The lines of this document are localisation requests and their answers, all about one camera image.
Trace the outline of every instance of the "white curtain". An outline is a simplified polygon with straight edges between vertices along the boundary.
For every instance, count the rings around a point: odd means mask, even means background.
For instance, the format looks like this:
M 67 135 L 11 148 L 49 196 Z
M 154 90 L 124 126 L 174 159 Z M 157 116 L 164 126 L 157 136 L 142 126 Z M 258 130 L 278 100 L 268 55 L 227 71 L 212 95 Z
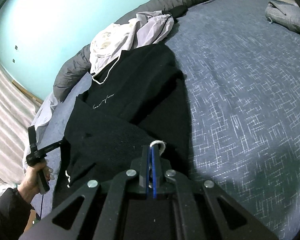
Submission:
M 8 79 L 0 64 L 0 185 L 20 183 L 27 128 L 35 105 Z

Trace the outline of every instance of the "blue strip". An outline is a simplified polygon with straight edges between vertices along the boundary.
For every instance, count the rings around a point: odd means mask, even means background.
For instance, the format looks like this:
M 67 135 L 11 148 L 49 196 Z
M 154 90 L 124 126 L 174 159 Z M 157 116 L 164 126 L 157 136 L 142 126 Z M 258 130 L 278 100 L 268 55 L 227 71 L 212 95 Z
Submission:
M 157 197 L 157 187 L 156 187 L 156 176 L 155 176 L 155 166 L 154 166 L 154 150 L 151 147 L 151 157 L 152 157 L 152 185 L 153 185 L 153 198 Z
M 148 156 L 147 156 L 147 178 L 146 178 L 146 196 L 148 197 L 149 194 L 149 165 L 150 165 L 150 148 L 148 149 Z

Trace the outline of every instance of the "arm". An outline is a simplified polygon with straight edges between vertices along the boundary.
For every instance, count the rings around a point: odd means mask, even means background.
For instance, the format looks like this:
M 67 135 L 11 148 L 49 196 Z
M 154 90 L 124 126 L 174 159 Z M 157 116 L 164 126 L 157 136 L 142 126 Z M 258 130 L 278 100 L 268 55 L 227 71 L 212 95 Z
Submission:
M 37 171 L 45 167 L 45 162 L 28 167 L 18 189 L 8 188 L 0 197 L 0 240 L 17 240 L 23 233 L 30 216 L 30 203 L 39 193 Z

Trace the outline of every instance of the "gray duvet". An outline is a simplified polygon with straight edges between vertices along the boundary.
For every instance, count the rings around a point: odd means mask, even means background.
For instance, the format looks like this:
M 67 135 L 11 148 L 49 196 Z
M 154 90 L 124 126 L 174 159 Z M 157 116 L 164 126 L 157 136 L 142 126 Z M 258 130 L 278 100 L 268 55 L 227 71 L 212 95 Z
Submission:
M 280 239 L 292 239 L 300 229 L 300 35 L 267 22 L 268 1 L 196 5 L 166 44 L 187 76 L 192 178 L 213 179 Z M 75 96 L 90 83 L 86 74 L 57 106 L 41 147 L 62 138 Z M 58 170 L 58 150 L 48 158 Z

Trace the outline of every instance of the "wooden trim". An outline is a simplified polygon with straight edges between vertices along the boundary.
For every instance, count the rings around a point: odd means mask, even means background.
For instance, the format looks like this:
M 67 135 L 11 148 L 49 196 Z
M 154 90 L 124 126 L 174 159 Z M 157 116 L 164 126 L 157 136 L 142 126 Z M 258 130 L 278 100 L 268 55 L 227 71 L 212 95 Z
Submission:
M 15 80 L 12 80 L 12 84 L 21 91 L 27 98 L 29 98 L 32 102 L 37 102 L 40 105 L 42 105 L 43 101 L 36 97 L 34 94 L 30 93 L 28 90 L 26 90 L 23 86 L 21 86 L 18 82 Z

